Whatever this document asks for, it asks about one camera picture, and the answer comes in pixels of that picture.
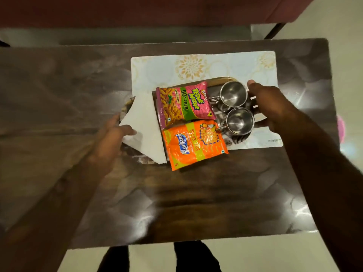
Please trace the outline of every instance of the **kurkure logo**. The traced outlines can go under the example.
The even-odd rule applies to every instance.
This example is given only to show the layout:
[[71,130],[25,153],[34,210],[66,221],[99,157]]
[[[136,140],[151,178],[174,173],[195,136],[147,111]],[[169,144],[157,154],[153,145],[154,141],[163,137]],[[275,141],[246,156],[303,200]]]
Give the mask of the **kurkure logo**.
[[187,137],[185,135],[183,135],[182,133],[178,133],[175,135],[178,140],[179,140],[179,148],[180,148],[180,152],[183,155],[187,155],[190,154],[190,151],[188,149],[188,143],[187,143]]
[[192,107],[194,110],[200,110],[199,104],[204,104],[204,100],[200,98],[200,92],[198,88],[192,90],[193,93],[189,93],[189,99],[192,101]]

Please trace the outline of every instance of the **orange snack packet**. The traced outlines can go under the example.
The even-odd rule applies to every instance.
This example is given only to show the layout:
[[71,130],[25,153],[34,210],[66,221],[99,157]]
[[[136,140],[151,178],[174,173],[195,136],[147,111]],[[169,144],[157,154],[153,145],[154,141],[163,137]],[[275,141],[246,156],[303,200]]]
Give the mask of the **orange snack packet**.
[[214,120],[199,120],[163,130],[166,151],[173,171],[223,153],[227,146]]

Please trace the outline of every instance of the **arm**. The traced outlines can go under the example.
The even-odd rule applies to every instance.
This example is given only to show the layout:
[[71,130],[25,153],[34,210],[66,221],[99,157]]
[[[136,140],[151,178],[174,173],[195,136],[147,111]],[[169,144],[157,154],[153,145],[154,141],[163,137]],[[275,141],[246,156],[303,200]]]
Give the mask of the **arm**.
[[0,241],[4,271],[57,271],[100,181],[113,167],[124,135],[116,114],[97,133],[91,151],[67,171]]
[[278,133],[315,224],[341,271],[362,271],[363,175],[337,145],[276,87],[248,82],[271,131]]

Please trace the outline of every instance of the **glossy table surface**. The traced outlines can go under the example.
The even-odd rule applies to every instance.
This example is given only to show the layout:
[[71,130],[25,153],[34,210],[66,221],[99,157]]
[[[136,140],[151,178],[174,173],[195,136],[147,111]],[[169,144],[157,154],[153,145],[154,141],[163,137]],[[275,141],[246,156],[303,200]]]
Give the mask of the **glossy table surface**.
[[[0,49],[0,224],[14,224],[131,96],[130,59],[273,50],[280,89],[338,143],[324,39]],[[315,231],[284,147],[172,172],[121,156],[72,248]]]

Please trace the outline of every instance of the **black trousers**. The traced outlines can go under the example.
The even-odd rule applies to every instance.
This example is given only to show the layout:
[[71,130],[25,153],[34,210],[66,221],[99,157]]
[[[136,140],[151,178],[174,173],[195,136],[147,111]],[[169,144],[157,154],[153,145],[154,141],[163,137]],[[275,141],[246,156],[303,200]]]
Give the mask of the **black trousers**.
[[[221,272],[219,262],[200,240],[174,242],[176,272]],[[130,269],[129,247],[110,247],[99,265],[98,272],[128,272]]]

